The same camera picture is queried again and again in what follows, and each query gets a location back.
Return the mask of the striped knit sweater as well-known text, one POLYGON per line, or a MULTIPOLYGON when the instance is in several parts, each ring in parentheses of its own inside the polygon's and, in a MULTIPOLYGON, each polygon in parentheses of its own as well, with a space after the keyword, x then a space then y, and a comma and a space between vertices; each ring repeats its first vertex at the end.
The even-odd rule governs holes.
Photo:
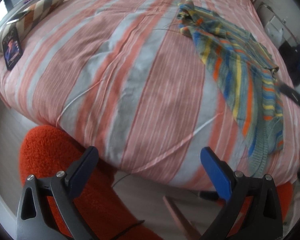
POLYGON ((200 60, 212 75, 238 124, 248 150, 249 172, 259 177, 268 156, 283 149, 283 102, 274 75, 279 70, 253 35, 195 6, 178 5, 180 32, 192 38, 200 60))

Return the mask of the black chair with clothes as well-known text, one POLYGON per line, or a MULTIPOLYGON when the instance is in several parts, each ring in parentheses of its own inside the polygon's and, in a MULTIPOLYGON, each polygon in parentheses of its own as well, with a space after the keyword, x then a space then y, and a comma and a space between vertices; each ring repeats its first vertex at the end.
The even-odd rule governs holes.
POLYGON ((297 70, 300 59, 299 44, 296 47, 291 47, 287 42, 279 47, 279 53, 287 67, 288 74, 296 87, 300 85, 299 72, 297 70))

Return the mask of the orange fleece trousers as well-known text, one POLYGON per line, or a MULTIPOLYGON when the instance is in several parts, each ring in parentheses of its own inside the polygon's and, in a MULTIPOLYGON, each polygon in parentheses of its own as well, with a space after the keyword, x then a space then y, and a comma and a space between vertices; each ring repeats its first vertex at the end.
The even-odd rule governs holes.
MULTIPOLYGON (((87 148, 82 148, 74 139, 52 126, 38 126, 29 131, 20 149, 21 177, 34 174, 38 179, 54 176, 58 171, 66 171, 72 162, 78 160, 87 148)), ((75 207, 93 230, 98 239, 157 239, 153 231, 136 219, 115 193, 112 184, 115 170, 102 160, 98 160, 81 195, 73 200, 75 207)), ((276 186, 284 221, 293 196, 293 185, 285 183, 276 186)), ((215 198, 223 206, 225 200, 219 198, 217 192, 208 192, 206 199, 215 198)), ((52 197, 48 197, 53 216, 58 228, 67 236, 71 236, 65 226, 52 197)), ((243 207, 232 226, 229 235, 237 233, 243 223, 252 197, 247 197, 243 207)), ((170 197, 164 197, 177 227, 187 239, 201 239, 200 233, 186 219, 170 197)))

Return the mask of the white side table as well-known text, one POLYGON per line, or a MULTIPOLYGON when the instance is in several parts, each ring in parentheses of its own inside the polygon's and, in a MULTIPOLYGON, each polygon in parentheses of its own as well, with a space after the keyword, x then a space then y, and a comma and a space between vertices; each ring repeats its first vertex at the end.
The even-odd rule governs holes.
POLYGON ((285 42, 291 47, 296 47, 300 43, 287 27, 286 20, 282 20, 269 5, 261 2, 257 7, 257 14, 267 36, 277 49, 285 42))

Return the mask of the pink striped bed cover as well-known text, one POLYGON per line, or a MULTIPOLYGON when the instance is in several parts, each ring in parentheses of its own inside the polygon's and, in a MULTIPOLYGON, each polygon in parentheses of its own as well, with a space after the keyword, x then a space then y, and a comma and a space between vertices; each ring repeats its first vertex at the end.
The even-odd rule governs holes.
MULTIPOLYGON (((185 0, 64 0, 21 41, 0 98, 37 124, 58 127, 130 174, 210 190, 199 155, 208 146, 249 176, 243 134, 191 38, 179 33, 185 0)), ((250 32, 292 83, 251 0, 193 0, 250 32)), ((283 149, 261 174, 281 185, 300 168, 300 108, 283 96, 283 149)))

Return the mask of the black smartphone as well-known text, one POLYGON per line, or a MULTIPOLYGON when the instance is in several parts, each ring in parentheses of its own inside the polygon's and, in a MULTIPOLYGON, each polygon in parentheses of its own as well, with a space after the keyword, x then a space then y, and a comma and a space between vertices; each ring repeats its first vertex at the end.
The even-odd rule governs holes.
POLYGON ((2 40, 6 68, 11 71, 23 55, 16 27, 11 28, 2 40))

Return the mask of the striped zigzag pillow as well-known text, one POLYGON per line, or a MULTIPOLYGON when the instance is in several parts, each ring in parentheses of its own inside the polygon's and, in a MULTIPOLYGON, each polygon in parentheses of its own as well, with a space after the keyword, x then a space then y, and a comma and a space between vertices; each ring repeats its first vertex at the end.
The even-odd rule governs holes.
POLYGON ((55 10, 63 3, 64 0, 39 0, 27 7, 22 12, 26 15, 14 23, 5 24, 0 29, 0 55, 4 53, 2 48, 2 41, 8 32, 16 27, 19 41, 23 41, 26 35, 49 13, 55 10))

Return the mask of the silver phone on pillow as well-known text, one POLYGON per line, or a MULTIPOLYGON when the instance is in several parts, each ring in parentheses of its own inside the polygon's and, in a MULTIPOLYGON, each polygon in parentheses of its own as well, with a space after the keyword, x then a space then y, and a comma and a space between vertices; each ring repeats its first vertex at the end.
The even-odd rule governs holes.
POLYGON ((12 24, 12 23, 15 23, 15 22, 18 22, 18 21, 21 21, 27 14, 29 14, 30 11, 29 10, 26 10, 26 11, 22 11, 22 12, 19 12, 15 15, 13 15, 7 22, 6 22, 6 25, 9 25, 9 24, 12 24))

